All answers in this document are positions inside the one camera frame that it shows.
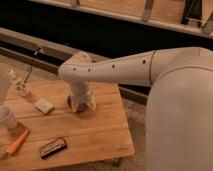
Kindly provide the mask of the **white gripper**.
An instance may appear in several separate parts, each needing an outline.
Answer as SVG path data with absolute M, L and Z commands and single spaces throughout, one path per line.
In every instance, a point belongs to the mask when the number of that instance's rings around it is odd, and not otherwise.
M 78 104 L 85 103 L 87 107 L 96 110 L 96 102 L 90 89 L 90 84 L 87 82 L 71 83 L 71 93 L 69 97 Z

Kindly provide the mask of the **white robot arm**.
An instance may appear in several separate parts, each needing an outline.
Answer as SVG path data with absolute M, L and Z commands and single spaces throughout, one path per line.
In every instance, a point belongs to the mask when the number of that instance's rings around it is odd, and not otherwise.
M 213 50 L 161 49 L 93 63 L 78 52 L 58 69 L 74 102 L 90 82 L 150 88 L 145 130 L 148 171 L 213 171 Z

